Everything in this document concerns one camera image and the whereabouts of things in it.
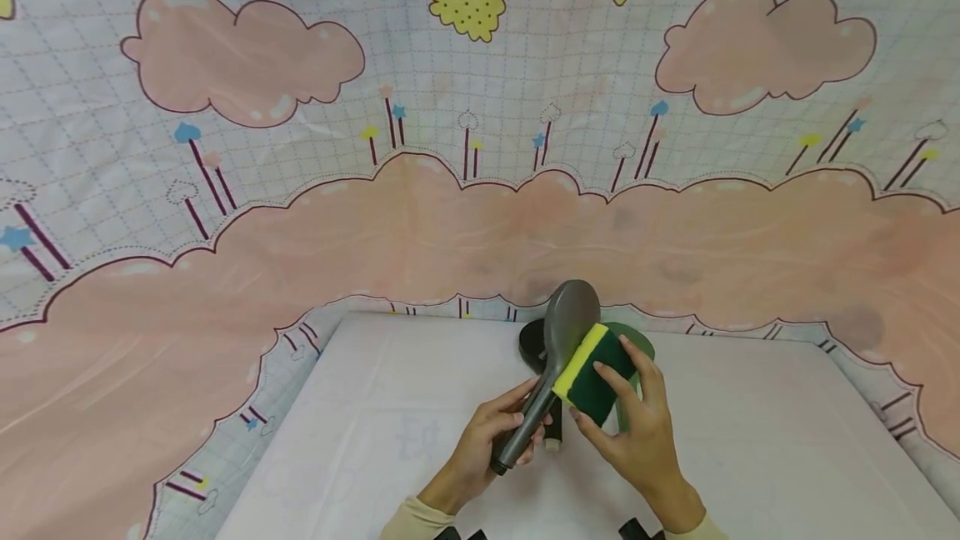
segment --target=hand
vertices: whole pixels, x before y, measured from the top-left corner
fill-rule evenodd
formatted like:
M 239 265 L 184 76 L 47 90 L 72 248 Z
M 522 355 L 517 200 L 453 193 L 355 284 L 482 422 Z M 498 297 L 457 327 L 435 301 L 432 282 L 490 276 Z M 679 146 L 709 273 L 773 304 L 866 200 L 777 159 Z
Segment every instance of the hand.
M 447 515 L 456 515 L 465 504 L 483 494 L 493 479 L 497 478 L 490 468 L 493 439 L 513 430 L 523 421 L 523 414 L 519 410 L 526 396 L 537 386 L 537 380 L 536 377 L 530 378 L 476 409 L 453 455 L 417 496 L 422 503 Z M 549 414 L 544 422 L 550 423 Z M 530 463 L 534 458 L 534 445 L 542 440 L 543 422 L 532 435 L 527 449 L 517 459 L 517 465 Z
M 575 408 L 571 409 L 573 419 L 607 463 L 643 495 L 668 532 L 691 532 L 707 510 L 677 462 L 663 372 L 627 337 L 621 336 L 620 344 L 640 373 L 643 400 L 617 371 L 600 362 L 594 362 L 593 368 L 617 393 L 630 431 L 611 437 Z

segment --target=person's right hand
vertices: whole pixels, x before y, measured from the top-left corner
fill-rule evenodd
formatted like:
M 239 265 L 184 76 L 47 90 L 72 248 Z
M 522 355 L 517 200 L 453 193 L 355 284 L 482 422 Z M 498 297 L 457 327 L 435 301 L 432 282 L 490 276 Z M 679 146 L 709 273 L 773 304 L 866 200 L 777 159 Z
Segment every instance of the person's right hand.
M 643 400 L 617 371 L 600 362 L 594 362 L 593 367 L 617 393 L 630 431 L 611 437 L 576 408 L 570 413 L 590 444 L 646 498 L 665 529 L 670 533 L 690 532 L 700 525 L 707 510 L 697 491 L 683 478 L 677 462 L 663 372 L 627 337 L 621 336 L 620 344 L 639 371 Z

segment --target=person's left hand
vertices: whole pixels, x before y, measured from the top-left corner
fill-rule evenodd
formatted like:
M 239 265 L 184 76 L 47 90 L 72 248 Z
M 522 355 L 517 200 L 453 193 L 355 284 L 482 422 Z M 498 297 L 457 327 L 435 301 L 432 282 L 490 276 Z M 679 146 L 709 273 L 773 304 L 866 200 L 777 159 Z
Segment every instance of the person's left hand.
M 513 430 L 523 421 L 523 414 L 519 410 L 526 396 L 537 386 L 537 380 L 532 377 L 477 408 L 463 430 L 453 455 L 419 493 L 419 501 L 447 515 L 456 515 L 465 504 L 483 494 L 497 478 L 490 468 L 493 439 Z M 526 465 L 533 460 L 534 445 L 543 440 L 543 423 L 550 423 L 549 414 L 537 427 L 527 449 L 517 459 L 517 465 Z

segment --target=yellow sponge layer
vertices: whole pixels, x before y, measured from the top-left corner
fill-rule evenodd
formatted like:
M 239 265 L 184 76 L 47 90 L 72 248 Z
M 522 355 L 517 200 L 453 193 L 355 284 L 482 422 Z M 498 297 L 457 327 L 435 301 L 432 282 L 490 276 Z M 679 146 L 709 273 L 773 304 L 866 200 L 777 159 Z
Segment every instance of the yellow sponge layer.
M 560 377 L 557 377 L 557 381 L 553 384 L 553 393 L 564 402 L 570 402 L 568 395 L 570 388 L 573 388 L 574 380 L 580 375 L 580 371 L 587 366 L 590 355 L 593 355 L 594 349 L 600 344 L 600 340 L 606 336 L 607 332 L 610 332 L 610 327 L 601 323 L 594 323 L 593 327 L 590 327 L 590 331 L 587 332 L 587 336 L 583 337 L 576 352 L 573 353 L 573 358 L 570 358 L 567 368 L 563 369 Z

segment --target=cartoon cloud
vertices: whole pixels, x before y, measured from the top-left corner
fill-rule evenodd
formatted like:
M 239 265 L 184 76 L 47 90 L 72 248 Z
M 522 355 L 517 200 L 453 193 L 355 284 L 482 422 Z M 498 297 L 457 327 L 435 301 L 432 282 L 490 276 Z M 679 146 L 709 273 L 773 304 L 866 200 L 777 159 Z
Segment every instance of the cartoon cloud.
M 341 24 L 308 27 L 278 2 L 248 2 L 234 14 L 218 0 L 143 0 L 137 29 L 121 50 L 139 65 L 147 98 L 176 113 L 213 106 L 247 128 L 282 124 L 299 103 L 333 103 L 365 66 Z
M 865 18 L 838 21 L 833 0 L 706 0 L 664 41 L 657 85 L 693 92 L 707 115 L 733 115 L 853 78 L 870 63 L 877 31 Z

